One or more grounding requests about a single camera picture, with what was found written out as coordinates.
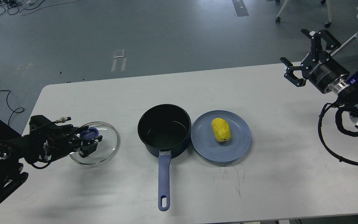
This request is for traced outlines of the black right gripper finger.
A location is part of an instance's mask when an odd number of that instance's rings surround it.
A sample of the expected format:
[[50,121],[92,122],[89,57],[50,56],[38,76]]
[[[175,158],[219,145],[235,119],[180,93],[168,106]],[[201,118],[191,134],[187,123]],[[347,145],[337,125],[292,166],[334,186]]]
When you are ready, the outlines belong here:
[[310,52],[305,57],[306,60],[318,61],[323,57],[331,57],[331,54],[341,47],[341,43],[327,30],[317,32],[307,29],[300,30],[307,38],[310,39]]
[[296,87],[303,87],[306,84],[305,78],[298,78],[294,71],[304,71],[306,67],[304,66],[294,66],[286,57],[280,57],[280,61],[287,67],[284,74],[284,78],[290,81]]

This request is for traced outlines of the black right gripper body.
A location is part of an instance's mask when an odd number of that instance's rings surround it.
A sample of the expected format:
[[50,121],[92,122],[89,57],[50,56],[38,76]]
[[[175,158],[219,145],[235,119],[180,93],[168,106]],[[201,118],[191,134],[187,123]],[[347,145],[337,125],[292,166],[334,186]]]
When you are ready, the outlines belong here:
[[302,76],[310,81],[322,94],[329,93],[329,86],[338,78],[346,79],[349,76],[342,65],[336,62],[327,52],[320,52],[318,59],[307,54],[301,62]]

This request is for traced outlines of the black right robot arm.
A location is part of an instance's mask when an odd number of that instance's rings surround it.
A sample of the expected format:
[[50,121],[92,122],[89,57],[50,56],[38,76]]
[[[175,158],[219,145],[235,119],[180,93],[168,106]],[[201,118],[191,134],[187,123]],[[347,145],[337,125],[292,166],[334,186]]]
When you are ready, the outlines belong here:
[[342,65],[332,57],[332,50],[341,47],[340,42],[327,30],[312,33],[307,29],[301,32],[310,39],[310,52],[301,61],[300,66],[293,65],[287,58],[280,61],[286,66],[284,78],[296,87],[303,87],[311,82],[322,94],[334,93],[336,101],[326,103],[319,115],[317,133],[319,139],[332,156],[350,165],[358,166],[358,162],[347,159],[332,151],[324,141],[322,123],[330,108],[336,108],[334,121],[337,129],[344,135],[358,137],[358,71],[350,75]]

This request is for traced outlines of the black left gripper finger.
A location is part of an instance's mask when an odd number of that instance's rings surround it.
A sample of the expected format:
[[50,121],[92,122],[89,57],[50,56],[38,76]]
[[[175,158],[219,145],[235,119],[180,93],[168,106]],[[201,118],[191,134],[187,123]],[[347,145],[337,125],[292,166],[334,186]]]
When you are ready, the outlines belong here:
[[97,128],[82,126],[74,130],[71,142],[78,144],[93,144],[101,142],[102,139],[103,136],[99,134]]
[[71,140],[73,149],[71,155],[78,153],[82,158],[85,158],[96,151],[98,143],[98,140]]

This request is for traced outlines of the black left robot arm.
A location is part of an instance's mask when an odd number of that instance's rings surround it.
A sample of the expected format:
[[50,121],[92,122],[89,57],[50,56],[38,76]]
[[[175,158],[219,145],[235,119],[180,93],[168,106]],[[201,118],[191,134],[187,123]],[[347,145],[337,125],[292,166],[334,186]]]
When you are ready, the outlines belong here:
[[94,153],[103,137],[89,126],[65,124],[71,117],[51,121],[43,115],[32,116],[28,135],[0,139],[0,204],[26,182],[20,159],[35,169],[78,152],[82,158]]

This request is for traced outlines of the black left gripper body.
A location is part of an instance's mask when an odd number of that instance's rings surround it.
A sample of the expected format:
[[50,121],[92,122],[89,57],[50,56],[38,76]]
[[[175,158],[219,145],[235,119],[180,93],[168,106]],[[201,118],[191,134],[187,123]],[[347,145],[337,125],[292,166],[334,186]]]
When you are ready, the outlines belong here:
[[64,158],[80,148],[79,138],[77,136],[79,128],[73,125],[57,126],[50,124],[39,130],[41,140],[41,150],[39,161],[53,162]]

